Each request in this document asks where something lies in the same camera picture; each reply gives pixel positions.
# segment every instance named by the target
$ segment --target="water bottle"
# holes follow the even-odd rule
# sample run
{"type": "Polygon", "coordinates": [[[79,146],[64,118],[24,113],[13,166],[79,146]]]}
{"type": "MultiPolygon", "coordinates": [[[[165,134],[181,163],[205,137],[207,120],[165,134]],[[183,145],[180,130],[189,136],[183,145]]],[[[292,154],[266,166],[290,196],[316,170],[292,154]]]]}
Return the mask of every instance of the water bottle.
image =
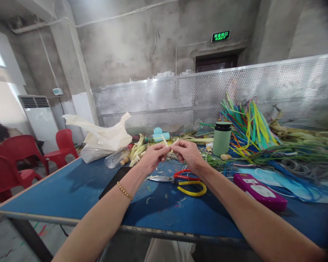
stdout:
{"type": "Polygon", "coordinates": [[[105,158],[105,165],[108,168],[115,168],[123,158],[127,157],[131,152],[128,147],[122,147],[118,151],[110,154],[105,158]]]}
{"type": "Polygon", "coordinates": [[[216,122],[214,131],[214,147],[212,153],[218,157],[227,154],[230,148],[231,122],[216,122]]]}

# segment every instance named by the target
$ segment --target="bracelet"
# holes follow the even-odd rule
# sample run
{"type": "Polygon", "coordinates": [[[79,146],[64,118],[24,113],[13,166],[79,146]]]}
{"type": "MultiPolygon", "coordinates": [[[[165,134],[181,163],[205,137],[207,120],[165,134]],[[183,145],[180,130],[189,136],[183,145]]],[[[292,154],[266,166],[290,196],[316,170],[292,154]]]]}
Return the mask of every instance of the bracelet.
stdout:
{"type": "Polygon", "coordinates": [[[130,198],[130,200],[132,201],[134,198],[132,196],[130,196],[125,190],[124,188],[121,187],[121,185],[119,184],[119,181],[117,182],[117,185],[119,186],[120,190],[123,191],[123,193],[130,198]]]}

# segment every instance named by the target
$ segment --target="floor-standing air conditioner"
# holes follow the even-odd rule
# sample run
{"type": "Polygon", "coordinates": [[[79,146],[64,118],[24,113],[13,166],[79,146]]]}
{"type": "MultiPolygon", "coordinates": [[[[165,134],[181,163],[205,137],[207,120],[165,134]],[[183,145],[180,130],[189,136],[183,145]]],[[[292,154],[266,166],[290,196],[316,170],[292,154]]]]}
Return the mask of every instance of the floor-standing air conditioner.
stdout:
{"type": "Polygon", "coordinates": [[[18,98],[36,139],[44,142],[44,153],[58,150],[56,143],[58,129],[46,96],[19,95],[18,98]]]}

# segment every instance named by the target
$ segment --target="bag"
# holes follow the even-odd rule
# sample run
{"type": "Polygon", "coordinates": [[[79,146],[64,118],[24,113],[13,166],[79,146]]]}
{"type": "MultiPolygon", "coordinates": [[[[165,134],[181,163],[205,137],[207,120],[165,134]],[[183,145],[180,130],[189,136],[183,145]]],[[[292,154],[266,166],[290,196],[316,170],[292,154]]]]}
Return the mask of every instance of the bag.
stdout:
{"type": "Polygon", "coordinates": [[[132,141],[132,136],[125,130],[125,121],[131,117],[129,113],[125,113],[115,126],[108,128],[91,124],[77,115],[63,115],[62,117],[66,119],[66,125],[79,126],[88,132],[84,140],[86,146],[80,152],[86,163],[110,155],[132,141]]]}

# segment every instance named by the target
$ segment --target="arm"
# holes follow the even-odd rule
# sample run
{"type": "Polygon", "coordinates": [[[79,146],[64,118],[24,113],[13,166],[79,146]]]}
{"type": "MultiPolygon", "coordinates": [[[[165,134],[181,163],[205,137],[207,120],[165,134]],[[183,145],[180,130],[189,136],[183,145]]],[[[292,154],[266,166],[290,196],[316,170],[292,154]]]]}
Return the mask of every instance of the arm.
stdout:
{"type": "Polygon", "coordinates": [[[179,140],[171,146],[224,205],[238,229],[264,261],[324,261],[327,254],[280,216],[240,190],[201,157],[197,146],[179,140]]]}
{"type": "MultiPolygon", "coordinates": [[[[165,155],[170,150],[163,144],[147,149],[139,163],[119,182],[129,195],[135,196],[146,176],[154,171],[160,161],[165,161],[165,155]]],[[[78,223],[53,262],[94,262],[118,230],[130,202],[115,185],[78,223]]]]}

